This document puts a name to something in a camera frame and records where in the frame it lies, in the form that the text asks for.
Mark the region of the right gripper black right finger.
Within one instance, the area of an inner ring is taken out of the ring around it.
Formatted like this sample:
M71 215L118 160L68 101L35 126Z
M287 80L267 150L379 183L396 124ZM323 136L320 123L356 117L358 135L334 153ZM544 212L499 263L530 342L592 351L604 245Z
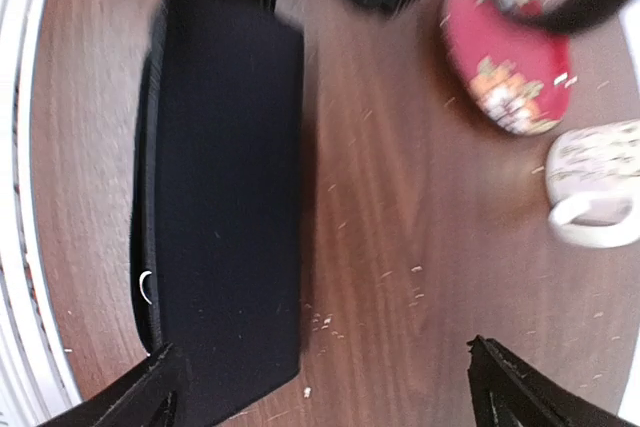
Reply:
M475 423L500 426L603 426L630 423L572 394L493 338L468 342Z

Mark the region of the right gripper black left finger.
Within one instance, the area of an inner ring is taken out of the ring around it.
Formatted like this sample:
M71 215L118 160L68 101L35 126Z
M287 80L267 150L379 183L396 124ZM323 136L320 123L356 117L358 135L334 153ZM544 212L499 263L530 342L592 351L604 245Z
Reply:
M43 423L55 426L176 426L178 349L167 344L105 390Z

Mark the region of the black zippered tool case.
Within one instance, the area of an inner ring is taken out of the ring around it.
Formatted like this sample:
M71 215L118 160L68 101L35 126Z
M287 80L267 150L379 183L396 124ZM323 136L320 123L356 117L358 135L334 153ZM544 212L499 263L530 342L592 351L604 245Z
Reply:
M214 426L300 357L302 33L250 0L162 0L143 69L130 234L148 350L191 370L185 424Z

